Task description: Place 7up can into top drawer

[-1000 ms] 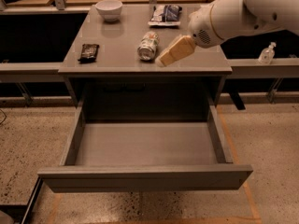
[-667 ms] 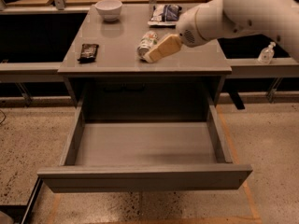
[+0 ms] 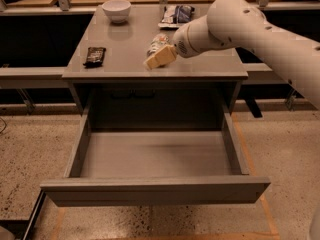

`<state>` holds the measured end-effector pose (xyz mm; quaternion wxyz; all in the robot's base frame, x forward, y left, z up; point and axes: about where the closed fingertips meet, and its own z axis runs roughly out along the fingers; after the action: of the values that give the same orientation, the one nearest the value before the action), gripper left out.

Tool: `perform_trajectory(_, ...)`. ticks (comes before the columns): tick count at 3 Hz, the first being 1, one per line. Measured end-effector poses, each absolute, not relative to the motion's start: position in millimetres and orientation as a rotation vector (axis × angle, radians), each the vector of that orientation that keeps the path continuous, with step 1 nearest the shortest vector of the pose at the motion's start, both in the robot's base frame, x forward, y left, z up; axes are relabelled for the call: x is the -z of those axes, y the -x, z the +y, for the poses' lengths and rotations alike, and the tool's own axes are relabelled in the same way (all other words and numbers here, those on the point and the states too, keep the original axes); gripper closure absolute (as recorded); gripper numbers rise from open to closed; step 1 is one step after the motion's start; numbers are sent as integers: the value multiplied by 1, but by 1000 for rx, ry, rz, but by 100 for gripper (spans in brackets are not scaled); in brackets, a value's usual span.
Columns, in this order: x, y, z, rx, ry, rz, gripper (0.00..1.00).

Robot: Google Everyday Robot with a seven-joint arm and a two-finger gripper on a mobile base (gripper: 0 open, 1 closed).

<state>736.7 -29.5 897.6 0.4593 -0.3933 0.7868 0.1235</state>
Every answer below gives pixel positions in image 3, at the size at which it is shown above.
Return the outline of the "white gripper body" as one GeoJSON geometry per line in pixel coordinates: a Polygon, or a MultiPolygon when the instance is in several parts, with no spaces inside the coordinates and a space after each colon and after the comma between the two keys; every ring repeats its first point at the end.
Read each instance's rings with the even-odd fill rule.
{"type": "Polygon", "coordinates": [[[181,26],[173,35],[177,53],[184,58],[198,56],[211,50],[230,48],[228,42],[217,39],[208,28],[207,17],[202,16],[181,26]]]}

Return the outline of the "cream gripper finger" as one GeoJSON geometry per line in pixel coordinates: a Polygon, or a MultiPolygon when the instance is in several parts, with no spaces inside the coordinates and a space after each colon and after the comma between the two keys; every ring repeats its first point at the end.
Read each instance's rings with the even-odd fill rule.
{"type": "Polygon", "coordinates": [[[176,48],[173,45],[165,45],[157,50],[144,61],[144,66],[148,70],[158,68],[175,61],[177,57],[176,48]]]}

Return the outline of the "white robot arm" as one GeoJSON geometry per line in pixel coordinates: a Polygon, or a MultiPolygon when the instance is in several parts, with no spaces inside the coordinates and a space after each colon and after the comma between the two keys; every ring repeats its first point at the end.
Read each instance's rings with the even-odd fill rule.
{"type": "Polygon", "coordinates": [[[245,0],[216,0],[206,15],[182,25],[170,45],[162,45],[145,62],[149,69],[177,56],[189,58],[209,50],[241,47],[320,107],[320,43],[269,23],[245,0]]]}

